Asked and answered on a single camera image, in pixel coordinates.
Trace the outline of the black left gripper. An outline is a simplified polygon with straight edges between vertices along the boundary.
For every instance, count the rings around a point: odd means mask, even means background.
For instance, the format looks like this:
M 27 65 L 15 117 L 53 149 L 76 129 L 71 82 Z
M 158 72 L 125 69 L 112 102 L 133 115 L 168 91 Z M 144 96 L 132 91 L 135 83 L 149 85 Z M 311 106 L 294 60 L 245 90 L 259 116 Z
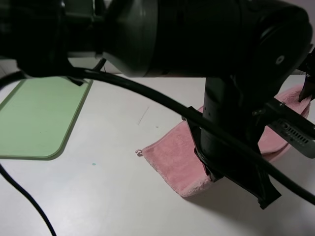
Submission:
M 255 183 L 257 200 L 266 209 L 280 198 L 267 172 L 250 158 L 261 157 L 263 128 L 252 112 L 270 97 L 266 76 L 205 76 L 202 112 L 189 107 L 183 118 L 191 128 L 195 149 L 207 173 L 235 183 Z

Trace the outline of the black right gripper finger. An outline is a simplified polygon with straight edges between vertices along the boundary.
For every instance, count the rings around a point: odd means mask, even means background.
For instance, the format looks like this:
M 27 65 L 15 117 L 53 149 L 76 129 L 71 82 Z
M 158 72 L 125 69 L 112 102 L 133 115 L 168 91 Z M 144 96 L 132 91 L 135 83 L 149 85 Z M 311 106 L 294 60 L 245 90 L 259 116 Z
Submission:
M 311 101 L 315 98 L 315 77 L 314 76 L 306 76 L 303 88 L 299 94 L 299 102 L 304 100 L 305 98 L 311 98 Z

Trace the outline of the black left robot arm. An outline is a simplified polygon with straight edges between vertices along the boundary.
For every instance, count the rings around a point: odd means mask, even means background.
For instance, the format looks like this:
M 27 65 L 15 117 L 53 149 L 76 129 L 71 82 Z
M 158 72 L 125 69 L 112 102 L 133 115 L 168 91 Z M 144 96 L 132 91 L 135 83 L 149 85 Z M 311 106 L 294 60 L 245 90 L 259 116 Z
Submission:
M 281 0 L 3 0 L 0 57 L 27 77 L 113 84 L 180 114 L 213 180 L 226 177 L 262 208 L 280 197 L 273 177 L 315 197 L 263 159 L 270 126 L 309 158 L 315 128 L 275 99 L 307 57 L 307 12 Z

